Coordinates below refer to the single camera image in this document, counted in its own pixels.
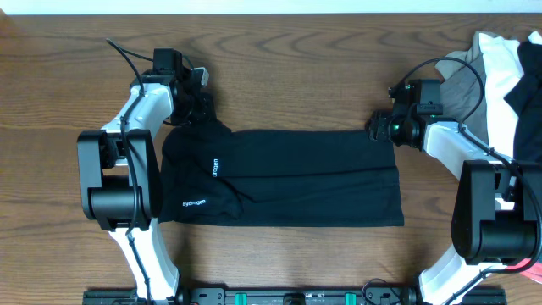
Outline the black polo shirt with logo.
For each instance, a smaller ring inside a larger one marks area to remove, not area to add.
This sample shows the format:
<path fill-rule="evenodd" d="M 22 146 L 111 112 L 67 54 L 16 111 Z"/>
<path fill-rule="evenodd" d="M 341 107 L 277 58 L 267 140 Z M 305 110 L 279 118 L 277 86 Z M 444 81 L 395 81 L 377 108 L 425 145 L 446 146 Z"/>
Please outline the black polo shirt with logo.
<path fill-rule="evenodd" d="M 222 226 L 401 226 L 393 147 L 364 130 L 178 127 L 162 148 L 161 222 Z"/>

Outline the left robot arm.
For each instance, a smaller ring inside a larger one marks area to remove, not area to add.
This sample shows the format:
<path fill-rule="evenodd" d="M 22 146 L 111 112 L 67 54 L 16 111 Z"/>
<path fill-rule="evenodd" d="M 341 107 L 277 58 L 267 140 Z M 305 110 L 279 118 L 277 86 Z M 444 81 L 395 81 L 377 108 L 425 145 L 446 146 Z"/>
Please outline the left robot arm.
<path fill-rule="evenodd" d="M 147 71 L 130 85 L 130 96 L 99 130 L 80 133 L 77 156 L 81 206 L 124 254 L 136 287 L 124 297 L 90 291 L 97 304 L 181 304 L 187 295 L 158 224 L 162 182 L 153 140 L 163 122 L 207 85 L 204 68 L 177 74 Z"/>

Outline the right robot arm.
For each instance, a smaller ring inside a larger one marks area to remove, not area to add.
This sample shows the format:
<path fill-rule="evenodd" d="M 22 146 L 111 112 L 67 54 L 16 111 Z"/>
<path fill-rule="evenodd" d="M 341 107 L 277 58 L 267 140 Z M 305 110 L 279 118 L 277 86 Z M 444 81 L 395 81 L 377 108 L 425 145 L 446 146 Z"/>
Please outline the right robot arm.
<path fill-rule="evenodd" d="M 362 291 L 369 304 L 505 304 L 491 275 L 521 273 L 541 255 L 541 167 L 488 147 L 462 121 L 447 118 L 438 80 L 402 81 L 393 107 L 367 122 L 372 141 L 405 145 L 440 161 L 459 181 L 451 246 L 411 287 Z"/>

